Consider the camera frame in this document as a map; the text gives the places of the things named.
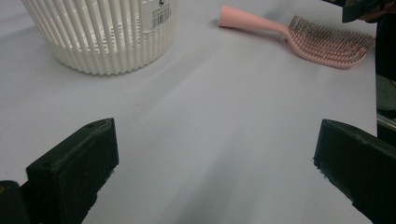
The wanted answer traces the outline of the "pink hairbrush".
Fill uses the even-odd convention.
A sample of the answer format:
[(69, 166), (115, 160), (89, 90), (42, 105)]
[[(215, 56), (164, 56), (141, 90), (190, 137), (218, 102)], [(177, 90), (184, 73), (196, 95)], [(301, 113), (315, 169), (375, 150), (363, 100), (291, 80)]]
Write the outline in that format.
[(278, 32), (286, 38), (299, 57), (340, 69), (348, 69), (360, 63), (375, 45), (372, 36), (360, 32), (320, 26), (299, 16), (294, 16), (290, 24), (285, 25), (229, 6), (221, 8), (219, 25)]

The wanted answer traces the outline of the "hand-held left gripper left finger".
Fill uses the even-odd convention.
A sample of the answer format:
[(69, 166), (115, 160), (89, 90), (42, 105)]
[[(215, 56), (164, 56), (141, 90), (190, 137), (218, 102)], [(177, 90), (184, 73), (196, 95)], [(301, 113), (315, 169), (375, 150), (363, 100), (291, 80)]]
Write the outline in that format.
[(113, 118), (89, 123), (26, 168), (35, 224), (81, 224), (119, 164)]

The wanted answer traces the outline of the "white slatted plastic basket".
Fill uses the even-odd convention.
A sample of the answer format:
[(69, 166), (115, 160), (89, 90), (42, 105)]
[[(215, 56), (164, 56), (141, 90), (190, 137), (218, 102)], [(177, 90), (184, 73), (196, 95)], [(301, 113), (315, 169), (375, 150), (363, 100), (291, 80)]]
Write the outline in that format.
[(153, 63), (170, 48), (179, 0), (22, 0), (55, 58), (92, 75)]

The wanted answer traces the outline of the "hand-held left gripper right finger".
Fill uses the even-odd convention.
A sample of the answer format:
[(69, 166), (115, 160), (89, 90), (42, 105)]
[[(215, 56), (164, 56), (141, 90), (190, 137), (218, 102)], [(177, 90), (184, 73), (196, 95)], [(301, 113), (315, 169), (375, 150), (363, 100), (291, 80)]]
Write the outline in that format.
[(374, 224), (396, 224), (396, 130), (321, 122), (314, 165)]

